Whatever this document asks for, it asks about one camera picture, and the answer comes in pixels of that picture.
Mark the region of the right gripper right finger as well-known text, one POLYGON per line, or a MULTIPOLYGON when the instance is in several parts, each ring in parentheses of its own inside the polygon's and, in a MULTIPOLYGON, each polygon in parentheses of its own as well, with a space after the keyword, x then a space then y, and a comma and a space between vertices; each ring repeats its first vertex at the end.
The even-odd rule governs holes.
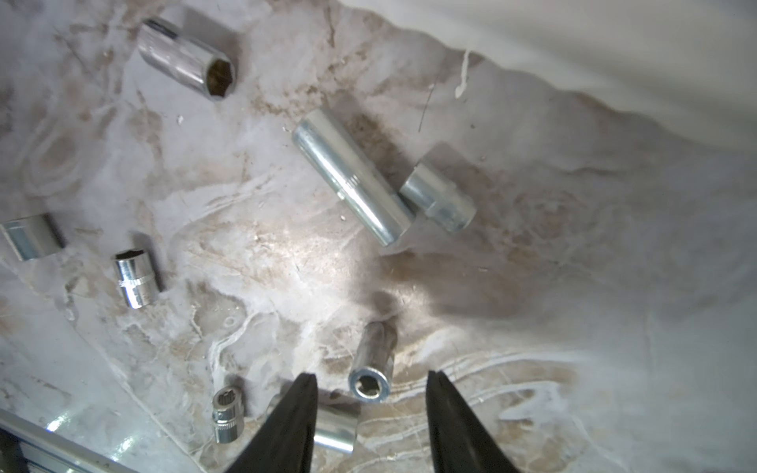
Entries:
POLYGON ((428 374, 426 407, 436 472, 518 472, 441 371, 428 374))

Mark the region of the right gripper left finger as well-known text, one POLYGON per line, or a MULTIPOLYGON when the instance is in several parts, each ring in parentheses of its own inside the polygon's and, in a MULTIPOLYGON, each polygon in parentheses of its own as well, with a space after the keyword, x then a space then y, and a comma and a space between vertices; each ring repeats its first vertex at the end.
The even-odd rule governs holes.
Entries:
POLYGON ((302 372, 227 472, 310 472, 318 401, 317 377, 302 372))

